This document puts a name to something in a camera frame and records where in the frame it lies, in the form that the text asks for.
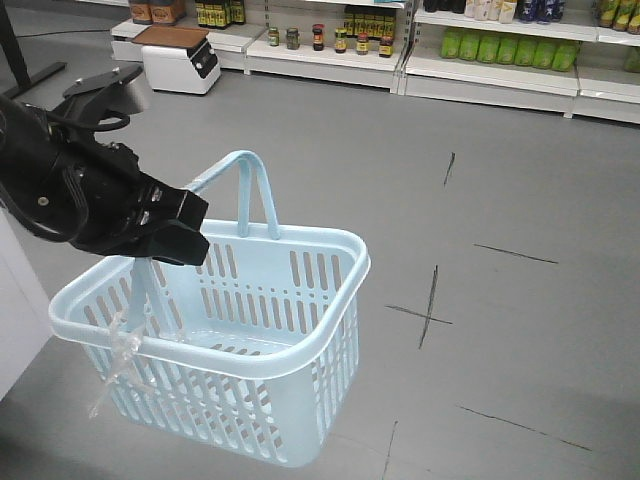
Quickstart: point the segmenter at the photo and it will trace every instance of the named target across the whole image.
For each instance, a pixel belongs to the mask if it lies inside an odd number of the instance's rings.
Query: glass jar
[[[280,32],[277,27],[269,27],[269,46],[277,47],[280,45]]]
[[[300,48],[300,34],[296,27],[287,28],[287,49],[297,50]]]
[[[358,55],[366,55],[367,53],[369,53],[369,35],[364,32],[358,34],[356,53]]]
[[[391,55],[393,55],[393,38],[385,35],[380,39],[378,54],[382,58],[391,58]]]
[[[347,51],[347,29],[346,28],[336,28],[335,51],[336,53],[344,53]]]
[[[324,25],[322,23],[316,23],[311,28],[313,32],[313,49],[316,52],[324,50]]]

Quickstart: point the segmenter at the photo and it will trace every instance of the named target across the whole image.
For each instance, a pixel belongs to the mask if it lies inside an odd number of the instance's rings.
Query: light blue plastic basket
[[[356,372],[356,291],[370,261],[352,233],[280,226],[252,152],[228,155],[187,188],[201,192],[236,163],[238,222],[205,220],[205,264],[149,263],[144,313],[129,321],[146,325],[132,360],[146,387],[120,377],[111,398],[133,422],[297,467],[320,452]],[[267,224],[248,221],[254,171]],[[54,331],[82,343],[103,380],[133,265],[107,258],[51,302]]]

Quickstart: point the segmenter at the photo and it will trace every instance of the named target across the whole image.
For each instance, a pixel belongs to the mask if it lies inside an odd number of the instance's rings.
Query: black cable
[[[58,115],[53,112],[46,112],[47,118],[53,120],[60,125],[64,125],[66,127],[78,128],[80,130],[90,130],[92,132],[112,132],[113,130],[119,130],[121,128],[126,127],[131,123],[131,117],[125,113],[115,112],[113,110],[107,110],[105,112],[107,115],[103,120],[107,118],[118,118],[117,122],[105,123],[105,124],[90,124],[84,122],[78,122],[76,120],[71,120],[69,118],[65,118],[61,115]]]
[[[110,29],[95,29],[95,30],[60,30],[58,32],[42,32],[32,33],[29,35],[16,35],[16,38],[31,38],[31,37],[45,37],[47,35],[64,35],[65,33],[104,33],[110,32]]]

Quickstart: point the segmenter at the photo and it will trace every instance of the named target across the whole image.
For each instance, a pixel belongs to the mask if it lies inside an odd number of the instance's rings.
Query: white shelf
[[[582,65],[577,69],[580,96],[640,104],[640,73]]]
[[[139,25],[131,20],[122,22],[111,29],[111,35],[114,37],[124,37],[133,39],[139,33],[149,28],[150,25]],[[183,18],[178,22],[180,27],[198,26],[194,18]],[[261,25],[252,25],[246,23],[244,25],[230,25],[225,30],[209,29],[207,38],[213,44],[215,49],[242,53],[246,48],[260,35],[266,31],[266,27]]]
[[[368,85],[390,91],[394,88],[399,52],[395,52],[391,58],[381,58],[375,49],[368,55],[358,55],[353,48],[340,54],[331,45],[316,52],[311,46],[311,37],[311,33],[302,32],[300,48],[288,50],[283,42],[277,47],[269,46],[267,36],[263,35],[247,49],[245,72]]]
[[[535,35],[539,37],[564,38],[567,40],[580,40],[595,42],[598,38],[597,28],[590,13],[585,10],[567,10],[561,22],[552,22],[548,25],[538,23],[522,23],[514,20],[513,23],[500,23],[486,20],[479,21],[453,12],[429,13],[418,10],[414,19],[417,23],[431,25],[446,25],[450,27],[474,28],[477,30],[491,30],[494,32],[519,33],[522,35]]]
[[[612,28],[598,27],[598,42],[640,47],[640,35],[631,35],[627,32],[616,32]]]
[[[404,8],[404,2],[381,2],[375,3],[372,0],[303,0],[305,2],[316,3],[335,3],[338,5],[357,5],[365,7],[383,7],[383,8]]]
[[[570,97],[578,93],[578,80],[573,70],[564,73],[533,67],[442,59],[435,49],[420,46],[415,48],[407,61],[406,73]]]
[[[382,58],[377,51],[373,50],[367,55],[358,55],[353,48],[345,53],[336,53],[332,45],[325,45],[324,50],[316,52],[313,50],[310,40],[305,42],[305,37],[310,38],[311,34],[306,33],[305,35],[303,32],[301,34],[300,48],[298,50],[289,50],[283,41],[277,47],[270,46],[267,36],[263,35],[247,49],[247,56],[383,72],[394,72],[400,58],[398,52],[395,52],[391,58]]]

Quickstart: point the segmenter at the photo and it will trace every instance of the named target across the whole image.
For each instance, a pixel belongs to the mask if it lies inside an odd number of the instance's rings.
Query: black line on floor
[[[576,448],[580,448],[582,450],[586,450],[587,452],[592,452],[593,451],[590,448],[585,447],[583,445],[580,445],[578,443],[574,443],[574,442],[570,442],[568,440],[563,440],[562,438],[554,437],[553,435],[549,435],[548,433],[541,432],[540,430],[536,430],[535,428],[527,427],[526,425],[522,425],[520,423],[512,422],[511,420],[507,420],[507,419],[504,419],[504,418],[496,417],[494,415],[488,415],[486,413],[478,412],[477,410],[472,410],[471,408],[463,407],[462,405],[456,405],[456,407],[458,407],[458,408],[460,408],[462,410],[465,410],[467,412],[471,412],[471,413],[474,413],[476,415],[480,415],[481,417],[488,418],[490,420],[498,420],[500,422],[504,422],[504,423],[508,423],[509,425],[513,425],[514,427],[524,428],[525,430],[528,430],[530,432],[537,433],[537,434],[543,435],[545,437],[553,438],[554,440],[558,440],[559,442],[566,443],[567,445],[571,445],[572,447],[576,447]]]
[[[537,260],[538,262],[553,263],[554,265],[559,264],[555,260],[549,260],[547,258],[540,258],[540,257],[532,257],[530,255],[525,255],[524,253],[512,252],[510,250],[503,250],[502,248],[490,247],[489,245],[480,245],[479,243],[474,243],[473,246],[486,248],[488,250],[493,250],[494,252],[506,253],[507,255],[513,255],[514,257],[528,258],[530,260]]]
[[[431,292],[429,293],[429,305],[427,305],[427,316],[424,319],[424,328],[422,329],[422,336],[420,337],[420,344],[418,350],[422,349],[424,339],[427,336],[427,330],[429,330],[429,323],[431,321],[431,313],[433,312],[433,301],[436,296],[436,284],[438,283],[438,266],[436,265],[433,271],[433,280],[431,280]]]
[[[427,316],[423,313],[414,312],[413,310],[409,310],[408,308],[400,307],[398,305],[385,305],[385,307],[390,308],[392,310],[397,310],[402,313],[408,313],[409,315],[415,315],[416,317],[426,319]],[[453,325],[453,322],[447,322],[446,320],[440,320],[439,318],[431,317],[431,320],[439,323],[446,323],[447,325]]]
[[[453,162],[456,161],[456,153],[451,152],[451,160],[449,160],[449,168],[447,168],[447,174],[444,176],[444,186],[447,186],[447,182],[451,178],[452,170],[453,170]]]
[[[384,461],[384,471],[382,472],[382,480],[387,476],[387,469],[389,468],[389,462],[391,461],[391,445],[393,444],[393,438],[396,436],[396,427],[398,421],[393,422],[393,428],[391,429],[391,439],[389,440],[389,449],[387,450],[387,459]]]

